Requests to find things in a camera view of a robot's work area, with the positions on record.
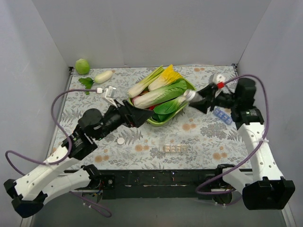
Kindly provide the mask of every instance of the leaf pattern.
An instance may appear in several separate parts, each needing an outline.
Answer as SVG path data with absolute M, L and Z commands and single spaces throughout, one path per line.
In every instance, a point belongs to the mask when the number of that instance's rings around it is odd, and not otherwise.
M 114 72 L 105 83 L 94 84 L 92 89 L 109 85 L 117 87 L 115 98 L 127 99 L 127 91 L 135 83 L 148 76 L 151 68 L 92 69 L 87 77 L 94 78 L 106 70 Z M 232 66 L 176 66 L 174 69 L 189 80 L 197 90 L 204 88 L 213 74 L 222 73 L 227 79 L 235 76 Z M 70 89 L 83 88 L 78 81 L 83 75 L 73 72 Z M 236 83 L 229 84 L 231 91 Z M 60 125 L 67 133 L 72 133 L 78 119 L 90 108 L 105 113 L 109 105 L 101 95 L 90 92 L 68 93 L 62 112 Z M 117 144 L 118 138 L 124 138 L 123 145 Z M 65 139 L 63 133 L 56 132 L 53 148 L 57 148 Z M 226 125 L 212 113 L 202 114 L 185 107 L 173 119 L 162 127 L 145 123 L 140 128 L 119 127 L 100 141 L 98 149 L 86 156 L 70 169 L 77 170 L 81 165 L 94 164 L 98 169 L 203 169 L 216 168 L 218 164 L 236 164 L 247 156 L 245 145 L 235 125 Z M 186 152 L 166 153 L 165 144 L 184 144 Z

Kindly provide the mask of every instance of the green fruit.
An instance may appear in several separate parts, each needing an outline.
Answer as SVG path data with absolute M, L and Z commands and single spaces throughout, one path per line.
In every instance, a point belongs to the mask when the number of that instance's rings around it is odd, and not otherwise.
M 76 61 L 75 69 L 81 75 L 88 74 L 90 70 L 89 62 L 85 59 L 79 59 Z

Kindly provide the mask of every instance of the bowl of vegetables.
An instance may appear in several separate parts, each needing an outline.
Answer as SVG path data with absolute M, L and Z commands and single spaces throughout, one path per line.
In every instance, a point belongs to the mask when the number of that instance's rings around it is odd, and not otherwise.
M 135 107 L 153 110 L 155 114 L 147 122 L 162 126 L 188 104 L 183 97 L 187 89 L 196 90 L 172 65 L 166 69 L 160 66 L 129 89 L 129 102 Z

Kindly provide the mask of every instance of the robotic arm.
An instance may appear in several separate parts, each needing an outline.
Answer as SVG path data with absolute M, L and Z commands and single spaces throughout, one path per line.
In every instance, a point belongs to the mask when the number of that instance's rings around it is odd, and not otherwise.
M 83 114 L 70 135 L 72 148 L 65 160 L 56 165 L 39 165 L 25 176 L 4 183 L 13 199 L 12 205 L 21 217 L 28 218 L 36 214 L 48 201 L 71 190 L 87 186 L 96 188 L 102 178 L 94 165 L 85 166 L 68 176 L 58 175 L 97 149 L 94 140 L 101 140 L 122 124 L 138 128 L 153 115 L 153 111 L 138 109 L 126 100 L 123 105 L 118 103 L 112 98 L 114 90 L 113 87 L 104 91 L 97 89 L 97 93 L 102 93 L 111 106 L 104 115 L 98 109 L 89 109 Z M 45 163 L 62 159 L 68 153 L 68 148 L 69 143 L 65 139 Z
M 243 202 L 249 210 L 280 210 L 294 193 L 293 181 L 286 180 L 279 170 L 272 156 L 268 140 L 263 138 L 266 131 L 260 110 L 255 107 L 255 81 L 240 78 L 235 92 L 224 93 L 224 77 L 215 76 L 211 83 L 198 91 L 200 99 L 191 102 L 190 106 L 207 113 L 214 106 L 230 108 L 232 120 L 246 145 L 249 156 L 263 141 L 257 152 L 250 158 L 253 179 L 246 176 L 238 168 L 225 174 L 221 180 L 233 186 L 242 194 Z M 226 173 L 234 165 L 222 164 L 218 166 L 219 173 Z

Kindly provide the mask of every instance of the white radish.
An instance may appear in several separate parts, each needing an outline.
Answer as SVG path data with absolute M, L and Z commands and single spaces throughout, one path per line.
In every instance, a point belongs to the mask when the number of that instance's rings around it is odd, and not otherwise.
M 97 84 L 102 84 L 104 83 L 105 81 L 107 81 L 108 79 L 110 79 L 113 75 L 113 72 L 110 71 L 110 70 L 107 70 L 105 72 L 102 72 L 100 74 L 98 74 L 94 80 Z

